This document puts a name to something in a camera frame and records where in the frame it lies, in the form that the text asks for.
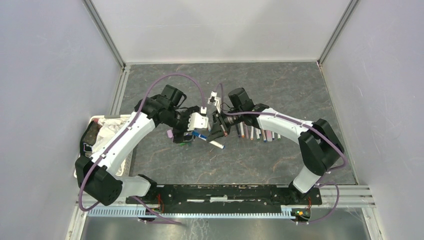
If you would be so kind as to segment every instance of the black mount bracket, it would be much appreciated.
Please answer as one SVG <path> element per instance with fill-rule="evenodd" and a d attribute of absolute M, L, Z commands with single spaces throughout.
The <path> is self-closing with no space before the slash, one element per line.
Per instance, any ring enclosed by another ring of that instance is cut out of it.
<path fill-rule="evenodd" d="M 157 196 L 165 205 L 165 213 L 281 213 L 281 205 L 321 205 L 320 190 L 312 188 L 302 198 L 297 198 L 287 186 L 274 184 L 164 184 L 158 185 L 144 175 L 151 186 L 140 197 L 146 204 L 157 204 Z M 139 204 L 132 197 L 127 204 Z"/>

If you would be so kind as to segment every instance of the gray marble floor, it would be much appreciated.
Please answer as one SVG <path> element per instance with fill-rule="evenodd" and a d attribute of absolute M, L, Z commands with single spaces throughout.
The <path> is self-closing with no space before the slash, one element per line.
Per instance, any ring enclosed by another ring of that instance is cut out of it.
<path fill-rule="evenodd" d="M 154 80 L 174 72 L 197 79 L 206 97 L 222 82 L 229 104 L 227 94 L 243 87 L 255 104 L 269 105 L 298 119 L 326 119 L 341 138 L 324 79 L 314 62 L 133 65 L 120 114 L 132 112 Z M 150 96 L 159 94 L 166 84 L 187 94 L 185 106 L 201 105 L 197 87 L 182 77 L 162 81 Z M 160 125 L 138 144 L 130 175 L 145 174 L 160 184 L 288 184 L 303 166 L 299 145 L 288 139 L 264 143 L 238 138 L 233 131 L 230 136 L 217 140 L 225 149 L 200 139 L 191 146 L 179 146 L 166 137 L 168 129 Z M 323 182 L 329 180 L 339 184 L 355 183 L 349 166 L 332 172 Z"/>

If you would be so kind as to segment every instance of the colored marker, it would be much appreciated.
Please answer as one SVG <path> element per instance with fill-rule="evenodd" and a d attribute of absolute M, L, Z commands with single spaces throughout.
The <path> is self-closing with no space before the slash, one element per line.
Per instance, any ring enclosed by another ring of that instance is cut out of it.
<path fill-rule="evenodd" d="M 266 140 L 268 140 L 268 142 L 272 142 L 273 141 L 273 136 L 271 135 L 271 131 L 270 130 L 266 130 Z"/>
<path fill-rule="evenodd" d="M 254 131 L 255 131 L 255 133 L 256 133 L 256 139 L 257 139 L 257 140 L 261 140 L 261 135 L 260 135 L 260 133 L 259 133 L 259 132 L 260 132 L 260 131 L 259 131 L 259 129 L 255 128 L 255 129 L 254 129 Z"/>
<path fill-rule="evenodd" d="M 250 128 L 250 140 L 253 140 L 253 135 L 254 135 L 254 127 L 252 126 L 251 128 Z"/>
<path fill-rule="evenodd" d="M 206 141 L 206 139 L 208 138 L 207 136 L 202 135 L 202 134 L 200 134 L 200 133 L 198 133 L 196 131 L 193 131 L 193 135 L 196 136 L 196 137 L 198 137 L 199 139 L 204 140 L 204 141 Z M 214 145 L 214 146 L 216 146 L 216 147 L 218 147 L 218 148 L 220 148 L 220 149 L 225 149 L 225 146 L 222 145 L 222 144 L 220 144 L 217 141 L 210 141 L 209 143 L 212 144 L 212 145 Z"/>
<path fill-rule="evenodd" d="M 239 129 L 239 125 L 238 124 L 235 125 L 235 129 L 237 130 L 238 137 L 241 138 L 242 135 L 240 134 L 240 129 Z"/>
<path fill-rule="evenodd" d="M 240 122 L 240 132 L 241 132 L 241 137 L 244 138 L 245 137 L 245 130 L 243 129 L 243 123 Z"/>
<path fill-rule="evenodd" d="M 266 143 L 267 142 L 267 135 L 265 134 L 265 131 L 262 129 L 262 138 L 263 138 L 263 142 Z"/>
<path fill-rule="evenodd" d="M 246 124 L 243 124 L 243 125 L 244 125 L 244 131 L 246 132 L 246 138 L 248 139 L 249 138 L 249 128 Z"/>

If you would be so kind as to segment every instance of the purple cable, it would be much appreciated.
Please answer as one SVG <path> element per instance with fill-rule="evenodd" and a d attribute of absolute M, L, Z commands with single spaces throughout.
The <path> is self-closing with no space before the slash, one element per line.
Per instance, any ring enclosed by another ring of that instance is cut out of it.
<path fill-rule="evenodd" d="M 150 207 L 148 207 L 140 198 L 138 198 L 137 196 L 131 196 L 131 198 L 135 199 L 137 202 L 139 202 L 141 205 L 143 205 L 143 207 L 145 207 L 149 212 L 151 212 L 153 215 L 155 215 L 156 217 L 164 220 L 164 221 L 147 221 L 147 223 L 149 224 L 175 224 L 175 225 L 181 225 L 182 223 L 179 221 L 174 221 L 171 219 L 168 219 L 166 217 L 163 217 L 161 215 L 159 215 L 159 213 L 153 211 Z"/>
<path fill-rule="evenodd" d="M 241 111 L 241 112 L 236 112 L 236 113 L 225 112 L 224 114 L 225 115 L 229 115 L 229 116 L 246 115 L 246 114 L 251 114 L 251 115 L 267 115 L 267 116 L 272 116 L 272 117 L 278 117 L 280 119 L 284 119 L 286 121 L 289 121 L 289 122 L 292 122 L 294 124 L 300 125 L 301 127 L 305 127 L 307 129 L 311 130 L 312 132 L 316 133 L 322 140 L 324 140 L 326 143 L 328 143 L 328 145 L 330 145 L 330 147 L 332 147 L 337 152 L 337 154 L 340 155 L 341 159 L 343 159 L 343 164 L 342 165 L 332 167 L 332 168 L 329 169 L 330 171 L 341 169 L 341 168 L 344 168 L 346 165 L 348 165 L 348 159 L 346 158 L 346 156 L 343 154 L 343 152 L 340 151 L 340 149 L 334 143 L 332 143 L 328 138 L 326 138 L 326 136 L 324 136 L 321 132 L 319 132 L 315 128 L 313 128 L 313 127 L 311 127 L 309 125 L 303 124 L 300 121 L 291 119 L 289 117 L 286 117 L 286 116 L 283 116 L 283 115 L 280 115 L 280 114 L 277 114 L 276 115 L 276 114 L 274 114 L 272 112 Z"/>
<path fill-rule="evenodd" d="M 166 78 L 168 78 L 168 77 L 171 77 L 171 76 L 181 76 L 181 77 L 184 77 L 184 78 L 187 78 L 187 79 L 190 79 L 196 86 L 197 86 L 197 88 L 199 89 L 199 91 L 200 91 L 200 95 L 201 95 L 201 102 L 202 102 L 202 107 L 206 107 L 206 103 L 205 103 L 205 94 L 204 94 L 204 92 L 203 92 L 203 90 L 202 90 L 202 88 L 200 87 L 200 84 L 199 84 L 199 82 L 198 81 L 196 81 L 196 79 L 194 79 L 194 78 L 192 78 L 191 76 L 188 76 L 188 75 L 185 75 L 185 74 L 183 74 L 183 73 L 170 73 L 170 74 L 167 74 L 167 75 L 164 75 L 164 76 L 162 76 L 162 77 L 160 77 L 160 78 L 158 78 L 156 81 L 154 81 L 154 83 L 147 89 L 147 91 L 146 91 L 146 94 L 144 95 L 144 97 L 143 97 L 143 99 L 141 100 L 141 104 L 140 104 L 140 106 L 138 107 L 138 110 L 137 110 L 137 114 L 135 115 L 135 117 L 134 117 L 134 119 L 129 123 L 129 125 L 128 125 L 128 127 L 132 127 L 133 126 L 133 124 L 136 122 L 136 120 L 139 118 L 139 115 L 141 114 L 141 112 L 142 112 L 142 108 L 143 108 L 143 106 L 144 106 L 144 104 L 145 104 L 145 102 L 146 102 L 146 98 L 147 98 L 147 96 L 149 95 L 149 93 L 152 91 L 152 89 L 153 89 L 153 87 L 156 85 L 156 84 L 158 84 L 160 81 L 162 81 L 163 79 L 166 79 Z M 125 128 L 119 135 L 118 135 L 118 137 L 116 137 L 115 138 L 115 140 L 113 140 L 112 141 L 112 143 L 103 151 L 103 154 L 104 155 L 106 155 L 110 150 L 111 150 L 111 148 L 122 138 L 122 136 L 124 136 L 125 135 L 125 133 L 126 132 L 128 132 L 128 128 Z M 81 183 L 81 187 L 79 187 L 79 194 L 78 194 L 78 206 L 79 206 L 79 209 L 81 209 L 81 211 L 83 211 L 83 212 L 88 212 L 88 211 L 90 211 L 91 209 L 93 209 L 95 206 L 97 206 L 98 204 L 99 204 L 99 202 L 96 202 L 96 203 L 94 203 L 92 206 L 90 206 L 90 207 L 88 207 L 88 208 L 84 208 L 84 206 L 83 206 L 83 192 L 84 192 L 84 188 L 86 187 L 86 184 L 87 184 L 87 181 L 88 181 L 88 179 L 89 179 L 89 177 L 90 177 L 90 175 L 92 174 L 92 172 L 94 171 L 94 169 L 95 169 L 95 167 L 97 166 L 97 165 L 99 165 L 99 163 L 103 160 L 104 158 L 102 157 L 102 156 L 100 156 L 98 159 L 97 159 L 97 161 L 95 161 L 95 163 L 90 167 L 90 169 L 88 170 L 88 172 L 87 172 L 87 174 L 85 175 L 85 177 L 84 177 L 84 180 L 82 181 L 82 183 Z"/>
<path fill-rule="evenodd" d="M 308 225 L 308 224 L 318 223 L 318 222 L 321 222 L 322 220 L 330 217 L 334 213 L 334 211 L 336 210 L 337 204 L 339 204 L 340 189 L 339 189 L 339 186 L 337 186 L 337 184 L 335 182 L 327 182 L 327 183 L 324 183 L 324 184 L 320 184 L 320 185 L 318 185 L 318 188 L 322 188 L 322 187 L 327 186 L 327 185 L 334 185 L 335 190 L 337 191 L 337 197 L 335 198 L 335 203 L 334 203 L 334 206 L 332 207 L 332 209 L 323 217 L 320 217 L 318 219 L 308 221 L 308 222 L 298 222 L 299 224 Z"/>
<path fill-rule="evenodd" d="M 218 87 L 221 86 L 221 104 L 224 103 L 224 85 L 222 82 L 218 83 L 215 87 L 215 92 L 218 90 Z"/>

